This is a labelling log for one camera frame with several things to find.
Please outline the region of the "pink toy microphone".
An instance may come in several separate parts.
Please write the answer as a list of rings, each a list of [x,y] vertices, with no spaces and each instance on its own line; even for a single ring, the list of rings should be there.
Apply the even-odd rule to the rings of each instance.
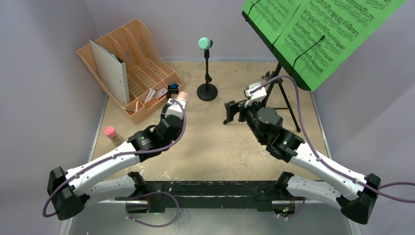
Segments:
[[[179,92],[179,94],[176,97],[177,100],[181,100],[183,102],[188,102],[189,94],[186,92]]]

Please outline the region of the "black mic stand with green mic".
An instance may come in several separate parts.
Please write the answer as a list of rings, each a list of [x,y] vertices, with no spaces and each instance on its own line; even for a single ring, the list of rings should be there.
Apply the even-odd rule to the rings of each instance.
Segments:
[[[206,74],[205,74],[205,82],[201,84],[197,89],[197,96],[202,101],[212,101],[218,95],[218,90],[216,86],[211,84],[212,78],[209,74],[209,58],[210,52],[209,50],[204,50],[204,58],[205,58],[205,66],[206,66]]]

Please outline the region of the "mint green toy microphone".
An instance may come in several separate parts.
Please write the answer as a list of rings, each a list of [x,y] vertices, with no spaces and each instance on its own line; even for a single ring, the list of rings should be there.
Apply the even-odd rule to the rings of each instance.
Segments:
[[[202,37],[198,41],[198,47],[201,50],[209,50],[212,47],[213,41],[207,37]]]

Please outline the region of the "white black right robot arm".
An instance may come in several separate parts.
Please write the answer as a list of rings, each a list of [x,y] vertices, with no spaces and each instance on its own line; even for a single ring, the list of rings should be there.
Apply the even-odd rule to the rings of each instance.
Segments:
[[[298,196],[320,201],[339,209],[348,219],[366,225],[377,200],[374,189],[380,178],[371,173],[364,175],[350,170],[316,150],[295,133],[283,128],[283,118],[274,108],[257,104],[246,106],[247,101],[225,103],[227,124],[236,114],[239,122],[246,122],[256,140],[276,159],[299,166],[319,177],[307,180],[294,174],[283,173],[275,185],[276,196],[287,199]]]

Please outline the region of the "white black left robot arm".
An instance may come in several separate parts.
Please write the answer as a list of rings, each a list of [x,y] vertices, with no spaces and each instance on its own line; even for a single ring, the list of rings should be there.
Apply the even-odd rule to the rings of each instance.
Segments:
[[[186,128],[185,107],[189,94],[179,92],[164,106],[158,124],[134,133],[114,150],[84,165],[49,173],[49,195],[43,217],[57,216],[61,221],[78,215],[88,204],[108,198],[140,200],[146,194],[142,177],[136,172],[116,180],[106,178],[122,169],[160,155],[178,143]]]

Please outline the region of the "blue small box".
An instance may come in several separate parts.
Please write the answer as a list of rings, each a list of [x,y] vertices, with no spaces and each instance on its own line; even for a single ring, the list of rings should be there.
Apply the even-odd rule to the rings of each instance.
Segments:
[[[179,84],[175,82],[175,83],[169,85],[168,89],[169,90],[178,90],[179,89]]]

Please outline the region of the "red white staples box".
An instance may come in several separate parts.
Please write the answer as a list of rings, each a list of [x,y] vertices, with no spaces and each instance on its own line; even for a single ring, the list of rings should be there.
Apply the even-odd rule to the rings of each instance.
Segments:
[[[158,100],[163,99],[166,96],[167,92],[168,92],[168,89],[161,88],[155,92],[154,97],[156,97]]]

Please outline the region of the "green capped marker middle slot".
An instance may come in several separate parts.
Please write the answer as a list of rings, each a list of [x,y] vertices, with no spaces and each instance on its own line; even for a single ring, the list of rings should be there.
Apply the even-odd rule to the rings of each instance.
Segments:
[[[154,96],[154,93],[155,93],[155,89],[154,87],[152,87],[149,90],[149,93],[147,94],[147,97],[145,98],[144,103],[148,102]]]

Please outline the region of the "orange plastic file organizer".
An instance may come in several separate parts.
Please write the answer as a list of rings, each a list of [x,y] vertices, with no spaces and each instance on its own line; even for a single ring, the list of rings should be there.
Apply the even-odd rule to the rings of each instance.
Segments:
[[[137,112],[132,113],[123,110],[132,123],[138,124],[166,103],[166,97],[160,100],[153,97],[144,103],[152,87],[156,91],[161,88],[167,89],[169,85],[176,82],[179,84],[179,91],[184,90],[183,81],[161,59],[148,28],[138,19],[134,19],[97,39],[96,42],[126,63],[130,96],[130,103],[126,106],[120,105],[101,81],[91,45],[88,44],[78,49],[77,54],[102,90],[115,101],[118,107],[122,110],[124,107],[135,109],[136,101],[139,102]]]

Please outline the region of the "black tripod music stand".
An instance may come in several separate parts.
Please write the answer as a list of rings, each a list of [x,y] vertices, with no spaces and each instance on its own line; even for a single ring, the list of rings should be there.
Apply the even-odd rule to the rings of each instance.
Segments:
[[[269,81],[285,69],[288,75],[295,79],[299,88],[310,90],[294,69],[294,65],[288,62],[276,45],[277,38],[299,7],[299,0],[248,0],[243,5],[242,16],[277,60],[275,70],[268,71],[262,78]]]

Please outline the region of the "grey binder folder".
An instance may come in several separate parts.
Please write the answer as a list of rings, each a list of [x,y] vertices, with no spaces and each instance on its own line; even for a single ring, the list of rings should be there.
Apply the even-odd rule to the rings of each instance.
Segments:
[[[90,45],[101,81],[115,100],[126,106],[130,103],[126,63],[93,39]]]

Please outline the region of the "pink capped bottle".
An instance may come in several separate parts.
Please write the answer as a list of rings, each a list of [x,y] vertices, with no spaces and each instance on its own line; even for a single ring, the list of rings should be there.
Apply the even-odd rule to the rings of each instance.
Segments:
[[[105,127],[104,134],[115,146],[120,146],[124,142],[124,138],[112,126]]]

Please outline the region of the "green sheet music paper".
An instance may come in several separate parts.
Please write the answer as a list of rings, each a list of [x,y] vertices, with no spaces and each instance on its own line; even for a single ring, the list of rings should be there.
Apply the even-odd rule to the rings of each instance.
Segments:
[[[401,5],[400,0],[300,0],[276,45],[314,91]]]

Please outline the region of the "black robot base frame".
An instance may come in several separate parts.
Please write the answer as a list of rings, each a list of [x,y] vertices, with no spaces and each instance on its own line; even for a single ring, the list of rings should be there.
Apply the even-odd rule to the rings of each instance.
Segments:
[[[282,206],[302,203],[280,181],[146,181],[132,195],[116,200],[147,204],[148,212],[181,209],[255,209],[258,212],[282,212]]]

